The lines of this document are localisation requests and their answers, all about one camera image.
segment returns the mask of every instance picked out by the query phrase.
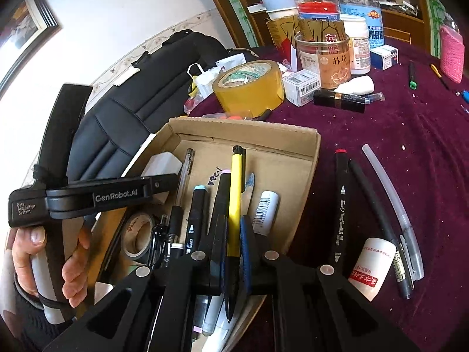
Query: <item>plastic jar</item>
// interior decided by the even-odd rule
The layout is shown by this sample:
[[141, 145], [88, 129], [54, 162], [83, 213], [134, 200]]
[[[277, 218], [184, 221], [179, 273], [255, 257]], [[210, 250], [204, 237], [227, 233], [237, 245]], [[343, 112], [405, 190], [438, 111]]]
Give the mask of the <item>plastic jar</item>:
[[341, 14], [345, 33], [350, 37], [350, 72], [354, 75], [370, 71], [370, 36], [366, 20], [363, 17]]
[[363, 17], [370, 34], [370, 49], [384, 45], [383, 18], [379, 0], [339, 0], [341, 13]]
[[295, 41], [303, 69], [320, 76], [322, 89], [335, 89], [350, 80], [348, 36], [344, 41], [309, 42], [297, 34]]

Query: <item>jar label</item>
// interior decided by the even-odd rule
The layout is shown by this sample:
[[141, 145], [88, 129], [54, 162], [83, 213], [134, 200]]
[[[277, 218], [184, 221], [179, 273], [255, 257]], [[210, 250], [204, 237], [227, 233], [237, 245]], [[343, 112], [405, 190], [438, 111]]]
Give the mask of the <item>jar label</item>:
[[315, 72], [321, 78], [321, 86], [335, 89], [350, 80], [349, 52], [338, 54], [311, 54], [299, 51], [301, 64], [306, 70]]
[[368, 37], [350, 37], [350, 67], [352, 70], [363, 70], [370, 67], [370, 43]]
[[384, 45], [381, 8], [365, 5], [341, 4], [341, 13], [365, 18], [370, 33], [370, 49]]

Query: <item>maroon tablecloth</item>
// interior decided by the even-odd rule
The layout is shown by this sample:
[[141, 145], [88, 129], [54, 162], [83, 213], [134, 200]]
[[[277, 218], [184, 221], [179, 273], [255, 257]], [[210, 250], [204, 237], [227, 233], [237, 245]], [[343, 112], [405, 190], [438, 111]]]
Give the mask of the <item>maroon tablecloth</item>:
[[[469, 108], [449, 92], [429, 64], [439, 60], [414, 46], [389, 41], [399, 49], [400, 63], [381, 71], [371, 69], [375, 92], [385, 102], [373, 103], [356, 114], [309, 103], [296, 107], [285, 100], [268, 121], [316, 128], [321, 134], [320, 158], [289, 256], [312, 267], [324, 263], [330, 246], [334, 215], [334, 151], [348, 150], [385, 203], [395, 231], [400, 227], [367, 158], [368, 143], [385, 167], [414, 227], [424, 261], [425, 277], [416, 282], [411, 300], [399, 297], [390, 271], [373, 304], [398, 324], [422, 351], [469, 348]], [[271, 53], [265, 58], [279, 60]], [[409, 60], [416, 64], [418, 88], [408, 85]], [[464, 78], [458, 90], [469, 89]], [[207, 98], [190, 116], [222, 112], [215, 96]], [[365, 239], [380, 236], [362, 193], [353, 187], [353, 211], [345, 272], [360, 254]], [[236, 351], [273, 350], [273, 323], [265, 303], [236, 346]]]

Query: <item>yellow tape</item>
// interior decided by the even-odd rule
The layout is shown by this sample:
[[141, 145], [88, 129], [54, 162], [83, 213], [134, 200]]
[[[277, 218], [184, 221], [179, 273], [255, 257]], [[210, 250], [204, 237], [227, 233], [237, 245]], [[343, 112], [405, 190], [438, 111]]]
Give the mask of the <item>yellow tape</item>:
[[[257, 79], [239, 85], [232, 82], [238, 74], [261, 74]], [[285, 92], [278, 64], [259, 60], [239, 65], [219, 75], [212, 84], [218, 101], [226, 112], [251, 111], [253, 117], [266, 109], [273, 110], [283, 102]]]

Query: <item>packing tape roll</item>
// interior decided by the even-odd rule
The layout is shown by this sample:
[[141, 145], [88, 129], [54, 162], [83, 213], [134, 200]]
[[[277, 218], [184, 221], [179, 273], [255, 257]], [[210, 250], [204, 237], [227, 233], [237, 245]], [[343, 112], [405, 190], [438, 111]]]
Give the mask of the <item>packing tape roll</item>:
[[283, 102], [285, 92], [277, 62], [258, 60], [219, 75], [212, 84], [226, 112], [251, 111], [253, 117]]
[[152, 229], [155, 226], [155, 217], [140, 212], [130, 216], [121, 236], [122, 251], [130, 260], [144, 260], [152, 244]]

